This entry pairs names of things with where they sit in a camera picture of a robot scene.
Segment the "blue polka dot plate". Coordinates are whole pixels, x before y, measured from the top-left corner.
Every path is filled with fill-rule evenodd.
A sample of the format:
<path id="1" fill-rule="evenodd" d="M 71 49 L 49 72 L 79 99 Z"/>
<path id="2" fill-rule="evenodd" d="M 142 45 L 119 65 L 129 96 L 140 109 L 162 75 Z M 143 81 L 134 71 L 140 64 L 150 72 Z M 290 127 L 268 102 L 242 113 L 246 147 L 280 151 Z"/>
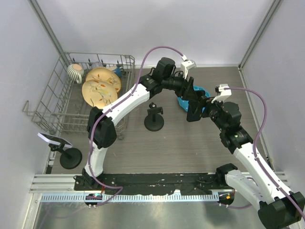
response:
<path id="1" fill-rule="evenodd" d="M 210 93 L 202 88 L 202 87 L 199 87 L 199 86 L 193 86 L 193 89 L 197 92 L 197 91 L 205 91 L 205 96 L 206 97 L 210 97 Z M 180 105 L 180 107 L 185 111 L 187 112 L 188 111 L 188 107 L 189 107 L 189 102 L 186 101 L 186 100 L 183 100 L 182 98 L 178 97 L 178 103 Z"/>

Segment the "black phone stand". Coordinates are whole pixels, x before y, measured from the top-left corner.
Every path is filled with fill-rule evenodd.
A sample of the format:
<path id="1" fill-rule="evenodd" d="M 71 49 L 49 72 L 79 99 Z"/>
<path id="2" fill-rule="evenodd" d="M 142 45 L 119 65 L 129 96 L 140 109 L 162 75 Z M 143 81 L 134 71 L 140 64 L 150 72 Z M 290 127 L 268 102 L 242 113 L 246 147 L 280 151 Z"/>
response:
<path id="1" fill-rule="evenodd" d="M 67 147 L 65 144 L 55 145 L 49 144 L 50 150 L 52 152 L 59 152 L 60 156 L 60 165 L 64 169 L 74 169 L 82 161 L 82 153 L 77 148 Z"/>
<path id="2" fill-rule="evenodd" d="M 147 130 L 156 132 L 164 126 L 163 108 L 158 107 L 155 103 L 149 104 L 148 115 L 144 119 L 144 126 Z"/>

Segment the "phone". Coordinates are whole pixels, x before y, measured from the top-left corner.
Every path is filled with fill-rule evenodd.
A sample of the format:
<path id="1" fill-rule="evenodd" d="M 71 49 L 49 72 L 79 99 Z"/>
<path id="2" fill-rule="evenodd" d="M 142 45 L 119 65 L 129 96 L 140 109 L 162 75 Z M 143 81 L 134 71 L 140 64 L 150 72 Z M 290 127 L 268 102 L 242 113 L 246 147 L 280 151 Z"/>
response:
<path id="1" fill-rule="evenodd" d="M 45 133 L 38 133 L 37 136 L 49 144 L 53 144 L 56 146 L 63 145 L 66 148 L 72 148 L 72 144 L 69 141 L 65 140 L 64 138 Z"/>

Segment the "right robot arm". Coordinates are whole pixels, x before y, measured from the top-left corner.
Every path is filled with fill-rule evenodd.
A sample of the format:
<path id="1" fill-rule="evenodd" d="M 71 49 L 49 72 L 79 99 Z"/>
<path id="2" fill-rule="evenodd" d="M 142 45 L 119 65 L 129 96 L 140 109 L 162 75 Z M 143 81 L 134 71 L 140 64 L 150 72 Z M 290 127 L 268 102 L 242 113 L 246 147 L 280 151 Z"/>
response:
<path id="1" fill-rule="evenodd" d="M 210 118 L 220 130 L 224 147 L 236 157 L 251 175 L 248 179 L 234 165 L 217 168 L 216 185 L 236 189 L 256 210 L 267 229 L 282 229 L 299 222 L 305 197 L 283 183 L 258 152 L 254 141 L 241 126 L 238 104 L 217 102 L 201 96 L 189 101 L 187 121 Z"/>

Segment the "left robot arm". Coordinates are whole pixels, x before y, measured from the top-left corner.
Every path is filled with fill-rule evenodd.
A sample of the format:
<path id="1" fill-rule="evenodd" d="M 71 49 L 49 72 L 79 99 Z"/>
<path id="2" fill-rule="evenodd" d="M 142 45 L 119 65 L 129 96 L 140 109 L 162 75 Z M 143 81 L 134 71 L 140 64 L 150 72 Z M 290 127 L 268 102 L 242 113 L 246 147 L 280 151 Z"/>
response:
<path id="1" fill-rule="evenodd" d="M 90 151 L 83 170 L 85 185 L 90 190 L 97 190 L 101 186 L 102 179 L 99 175 L 103 173 L 105 155 L 117 138 L 115 126 L 134 108 L 147 102 L 162 90 L 172 90 L 177 97 L 188 101 L 186 117 L 188 122 L 200 120 L 203 111 L 200 98 L 205 92 L 195 91 L 193 78 L 188 75 L 188 71 L 196 64 L 184 56 L 180 67 L 181 76 L 174 75 L 174 66 L 175 62 L 172 59 L 161 58 L 152 73 L 140 76 L 139 81 L 118 100 L 105 108 L 99 109 L 95 106 L 91 109 L 87 125 Z"/>

